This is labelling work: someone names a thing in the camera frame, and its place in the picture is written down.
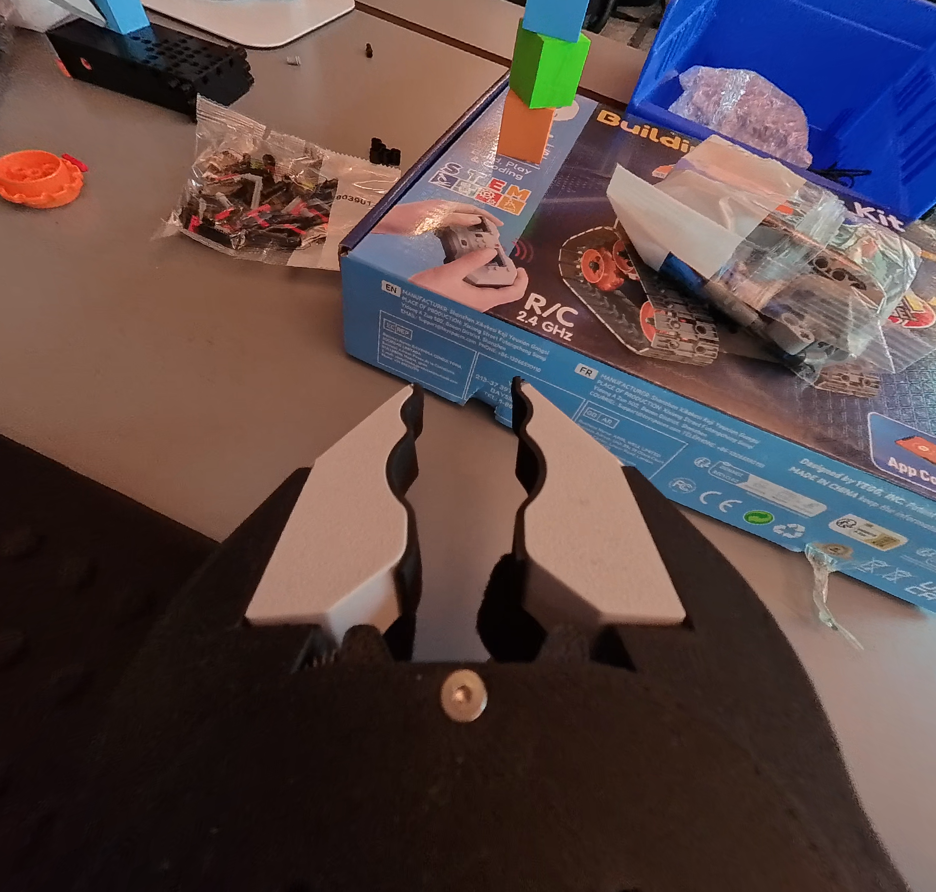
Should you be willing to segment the clear plastic scrap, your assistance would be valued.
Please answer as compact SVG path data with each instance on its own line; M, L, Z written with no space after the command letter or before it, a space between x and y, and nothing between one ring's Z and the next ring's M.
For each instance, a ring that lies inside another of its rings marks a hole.
M836 620L828 605L830 577L852 557L852 548L838 543L810 543L804 553L813 569L813 605L819 621L839 634L851 647L863 651L860 641Z

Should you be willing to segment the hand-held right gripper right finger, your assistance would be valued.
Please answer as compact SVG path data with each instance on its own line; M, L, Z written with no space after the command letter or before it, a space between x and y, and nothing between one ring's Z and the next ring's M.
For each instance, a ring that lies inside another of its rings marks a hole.
M526 499L478 609L481 642L493 661L532 662L569 633L595 662L629 662L619 626L686 612L626 468L531 383L511 391Z

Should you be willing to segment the blue robot kit box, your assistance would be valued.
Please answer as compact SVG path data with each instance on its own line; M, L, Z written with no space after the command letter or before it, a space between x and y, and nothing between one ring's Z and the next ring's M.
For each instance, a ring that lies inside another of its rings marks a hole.
M639 257L606 195L656 182L697 142L579 98L541 164L496 155L497 82L406 174L342 255L345 348L511 418L521 376L670 499L934 610L934 354L810 384ZM934 286L934 242L918 246Z

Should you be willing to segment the blue storage bin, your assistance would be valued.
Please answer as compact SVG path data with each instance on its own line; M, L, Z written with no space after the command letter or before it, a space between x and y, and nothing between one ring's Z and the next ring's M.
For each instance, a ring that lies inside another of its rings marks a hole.
M704 139L669 112L696 66L752 70L796 100L815 171L861 170L852 194L897 227L935 198L935 8L922 0L671 0L629 111Z

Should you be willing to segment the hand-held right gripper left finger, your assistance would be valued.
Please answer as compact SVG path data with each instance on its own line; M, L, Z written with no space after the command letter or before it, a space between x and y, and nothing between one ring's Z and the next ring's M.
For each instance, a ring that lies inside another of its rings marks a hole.
M251 625L318 626L335 645L369 625L396 659L412 658L422 577L406 493L423 410L423 389L407 385L316 459L247 606Z

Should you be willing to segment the green foam cube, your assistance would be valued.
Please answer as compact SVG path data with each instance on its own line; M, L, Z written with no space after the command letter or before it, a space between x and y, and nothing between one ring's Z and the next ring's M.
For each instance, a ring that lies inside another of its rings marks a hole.
M577 94L591 41L575 42L528 31L519 22L509 87L531 109L563 108Z

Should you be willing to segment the clear bag black red parts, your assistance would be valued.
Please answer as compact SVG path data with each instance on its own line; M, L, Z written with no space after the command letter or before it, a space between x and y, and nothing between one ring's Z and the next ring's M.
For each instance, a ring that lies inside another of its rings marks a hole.
M236 258L339 270L339 247L401 177L267 128L199 95L195 160L156 233Z

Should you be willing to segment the clear bag of white parts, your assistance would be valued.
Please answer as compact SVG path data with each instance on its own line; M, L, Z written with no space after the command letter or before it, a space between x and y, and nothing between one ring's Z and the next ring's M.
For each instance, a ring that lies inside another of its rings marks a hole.
M934 354L919 247L777 160L710 137L656 182L618 164L606 195L647 266L810 384Z

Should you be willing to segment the dark chair seat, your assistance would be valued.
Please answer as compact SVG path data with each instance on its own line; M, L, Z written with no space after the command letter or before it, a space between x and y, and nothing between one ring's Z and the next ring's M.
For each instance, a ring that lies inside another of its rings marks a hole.
M44 890L111 694L216 542L1 443L1 880Z

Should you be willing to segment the orange gear wheel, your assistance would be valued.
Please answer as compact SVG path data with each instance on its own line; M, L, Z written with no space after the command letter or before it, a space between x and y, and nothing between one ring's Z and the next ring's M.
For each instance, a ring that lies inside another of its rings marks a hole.
M31 208L63 207L73 202L84 184L80 169L44 150L22 150L1 158L1 196Z

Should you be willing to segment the grey desk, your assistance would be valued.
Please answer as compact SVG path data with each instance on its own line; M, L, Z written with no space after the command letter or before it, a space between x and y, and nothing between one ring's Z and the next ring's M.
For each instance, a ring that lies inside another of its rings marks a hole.
M380 137L408 167L501 77L521 8L355 1L251 51L237 107L355 156ZM154 239L194 158L188 118L64 77L41 34L18 32L8 59L2 153L65 152L89 173L66 207L2 203L2 432L220 540L402 383L345 353L336 273ZM770 608L897 868L934 890L934 615L834 575L858 651L815 617L802 555L684 513Z

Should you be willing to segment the bubble wrap packet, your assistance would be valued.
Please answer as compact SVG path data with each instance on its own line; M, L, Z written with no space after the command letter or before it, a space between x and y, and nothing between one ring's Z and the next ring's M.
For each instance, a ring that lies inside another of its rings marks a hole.
M809 125L802 107L750 70L694 66L680 75L669 112L799 167L809 167Z

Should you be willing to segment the black perforated brick plate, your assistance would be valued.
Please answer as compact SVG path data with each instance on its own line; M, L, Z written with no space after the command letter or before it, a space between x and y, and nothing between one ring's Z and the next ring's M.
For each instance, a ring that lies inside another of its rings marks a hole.
M124 35L74 20L47 36L72 78L192 120L199 95L228 106L254 83L244 48L158 24Z

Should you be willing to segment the orange foam cube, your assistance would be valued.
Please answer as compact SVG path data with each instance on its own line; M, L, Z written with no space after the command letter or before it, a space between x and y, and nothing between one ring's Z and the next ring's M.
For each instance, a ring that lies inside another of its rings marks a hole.
M540 164L555 112L554 107L532 109L509 89L499 130L498 155Z

